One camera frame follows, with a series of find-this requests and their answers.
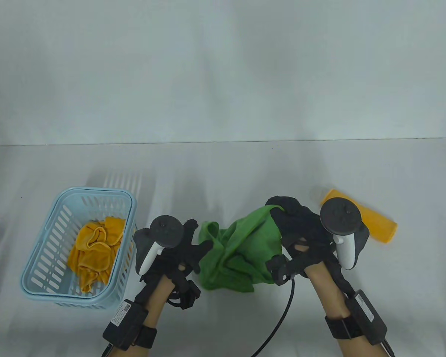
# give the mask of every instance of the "green towel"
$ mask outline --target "green towel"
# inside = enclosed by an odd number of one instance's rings
[[[213,241],[213,249],[200,261],[200,282],[205,289],[252,292],[253,284],[274,283],[266,261],[282,254],[281,233],[269,214],[275,207],[279,206],[261,207],[228,229],[220,229],[216,222],[201,226],[199,243]]]

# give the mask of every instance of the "yellow towel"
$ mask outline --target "yellow towel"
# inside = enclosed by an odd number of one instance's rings
[[[325,196],[323,201],[320,204],[324,204],[328,199],[333,199],[334,197],[342,197],[344,199],[348,199],[352,201],[360,210],[362,214],[362,221],[368,227],[370,231],[370,236],[382,243],[390,243],[395,235],[398,224],[391,221],[390,219],[382,216],[381,214],[368,209],[361,204],[355,202],[354,199],[351,199],[349,196],[344,195],[342,192],[337,191],[336,189],[330,190],[330,192]]]
[[[107,217],[79,231],[67,264],[79,276],[83,293],[91,291],[94,281],[108,284],[125,225],[125,219]]]

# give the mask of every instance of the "plastic basket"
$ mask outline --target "plastic basket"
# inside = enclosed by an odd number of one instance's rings
[[[30,299],[61,306],[113,308],[126,289],[133,258],[133,233],[137,202],[121,189],[72,187],[53,203],[21,277],[21,288]],[[95,282],[82,293],[78,276],[67,267],[67,259],[79,230],[89,221],[107,216],[126,220],[121,247],[109,283]]]

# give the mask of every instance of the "white backdrop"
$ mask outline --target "white backdrop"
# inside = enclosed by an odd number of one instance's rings
[[[446,136],[446,0],[0,0],[0,145]]]

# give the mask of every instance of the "black wrist strap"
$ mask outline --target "black wrist strap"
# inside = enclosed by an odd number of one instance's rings
[[[139,335],[135,339],[133,345],[147,348],[149,350],[152,348],[155,336],[157,336],[157,330],[155,328],[142,326]]]
[[[362,330],[353,316],[342,320],[331,320],[325,316],[325,322],[329,326],[332,336],[337,340],[352,340],[363,336]]]

